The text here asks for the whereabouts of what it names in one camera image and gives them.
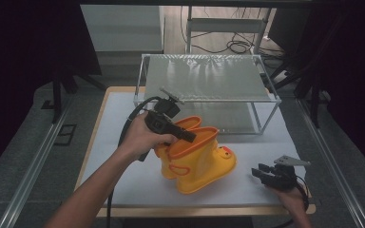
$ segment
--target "yellow boot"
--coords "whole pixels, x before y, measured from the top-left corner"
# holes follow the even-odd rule
[[[174,124],[188,130],[199,127],[201,125],[201,122],[202,122],[201,117],[191,116],[179,120]],[[155,153],[156,156],[162,160],[162,175],[167,179],[175,179],[176,175],[173,172],[171,172],[170,169],[168,168],[169,159],[165,152],[167,148],[168,146],[165,144],[158,144],[155,148]]]
[[[193,142],[179,140],[166,148],[168,168],[177,177],[177,188],[190,194],[227,175],[236,166],[236,155],[225,146],[218,147],[215,127],[190,130]]]

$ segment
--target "black device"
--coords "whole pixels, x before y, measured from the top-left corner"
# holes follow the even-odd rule
[[[172,134],[180,140],[192,143],[197,135],[171,122],[170,118],[175,117],[180,112],[180,108],[176,104],[179,100],[169,93],[168,95],[168,99],[160,99],[153,109],[148,111],[144,122],[154,133]],[[143,162],[148,153],[147,151],[142,154],[138,161]]]
[[[296,175],[294,166],[307,166],[310,165],[310,163],[307,161],[297,160],[289,156],[282,156],[277,160],[274,160],[274,163],[275,166],[268,166],[266,164],[259,163],[258,169],[251,169],[252,175],[259,178],[261,183],[266,186],[280,191],[289,191],[297,188],[303,197],[304,209],[307,210],[309,206],[308,188],[305,182],[304,185],[306,190],[304,190],[298,183],[298,176]],[[292,219],[276,227],[286,227],[291,223],[293,223]]]
[[[254,177],[260,179],[261,183],[280,191],[291,190],[298,184],[298,177],[293,166],[283,164],[268,166],[260,163],[259,169],[252,168],[251,171]]]

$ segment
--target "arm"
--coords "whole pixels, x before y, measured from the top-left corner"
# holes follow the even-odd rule
[[[269,190],[274,192],[290,216],[297,228],[311,228],[311,221],[304,210],[304,203],[302,196],[297,188],[288,192],[282,192],[275,188],[266,186]]]
[[[90,227],[127,167],[158,143],[172,143],[172,135],[151,132],[137,116],[123,143],[56,211],[45,227]]]

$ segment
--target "cable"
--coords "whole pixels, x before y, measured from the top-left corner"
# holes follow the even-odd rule
[[[230,16],[230,18],[233,18],[233,16],[236,14],[237,17],[237,13],[238,11],[240,11],[240,8],[236,8],[236,10],[233,12],[233,14]]]
[[[182,31],[183,41],[186,43],[185,37],[183,36],[183,7],[180,9],[180,29]]]
[[[307,209],[309,207],[309,200],[308,200],[309,199],[309,190],[308,190],[308,186],[307,186],[306,181],[303,178],[301,178],[299,176],[296,176],[296,177],[298,177],[298,179],[300,179],[301,181],[303,181],[304,187],[306,188],[305,192],[304,192],[304,189],[303,188],[301,188],[301,190],[298,189],[298,191],[300,191],[301,195],[303,196],[304,208],[307,211]]]
[[[160,98],[160,97],[151,97],[151,98],[146,99],[144,102],[140,103],[138,106],[135,107],[135,109],[129,115],[128,119],[126,119],[123,130],[121,131],[120,139],[118,140],[118,146],[120,146],[121,143],[123,142],[126,131],[130,127],[133,119],[135,119],[135,117],[144,108],[144,106],[147,105],[149,102],[151,102],[153,100],[158,100],[159,101],[161,99],[162,98]],[[107,228],[110,228],[110,226],[111,226],[111,203],[112,203],[113,195],[114,195],[114,189],[108,195],[108,199],[107,199],[107,208],[106,208],[106,227]]]
[[[199,46],[195,46],[195,45],[191,45],[191,47],[199,48],[201,50],[204,50],[204,51],[209,52],[209,53],[212,53],[212,54],[218,54],[218,53],[222,53],[222,52],[228,50],[228,47],[225,48],[225,49],[223,49],[223,50],[217,50],[217,51],[208,50],[208,49],[205,49],[203,47],[199,47]]]
[[[247,10],[247,8],[244,8],[244,11],[242,12],[242,15],[241,15],[241,19],[244,18],[245,10]]]
[[[239,40],[235,40],[235,37],[236,36],[239,36],[239,37],[241,37],[242,39],[244,39],[244,41],[239,41]],[[251,50],[251,47],[253,47],[254,46],[254,43],[252,43],[252,42],[250,42],[247,38],[245,38],[243,35],[240,35],[240,34],[238,34],[238,33],[234,33],[234,35],[232,36],[232,39],[231,39],[231,41],[229,41],[229,42],[227,42],[227,44],[226,44],[228,47],[229,47],[229,49],[231,50],[231,51],[233,51],[234,53],[236,53],[236,54],[244,54],[244,53],[246,53],[246,52],[249,52],[250,50]],[[234,50],[233,49],[233,46],[239,46],[239,47],[242,47],[242,48],[244,48],[244,51],[237,51],[237,50]]]
[[[206,13],[206,15],[209,17],[209,14],[206,12],[206,7],[203,7],[203,11]]]
[[[210,33],[213,33],[213,32],[212,31],[208,31],[208,32],[205,32],[205,33],[202,33],[202,34],[199,34],[199,35],[191,36],[191,38],[200,37],[200,36],[207,35],[207,34],[210,34]]]

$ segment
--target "human hand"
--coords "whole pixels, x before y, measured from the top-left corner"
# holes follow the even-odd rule
[[[289,191],[280,191],[276,188],[272,188],[266,185],[265,187],[278,196],[280,202],[283,204],[283,207],[286,208],[290,214],[294,214],[297,212],[304,213],[305,208],[303,196],[297,188],[293,188]]]
[[[146,116],[147,111],[135,117],[120,145],[120,147],[126,148],[126,151],[131,151],[136,159],[159,143],[174,143],[178,140],[171,134],[153,133],[144,122]]]

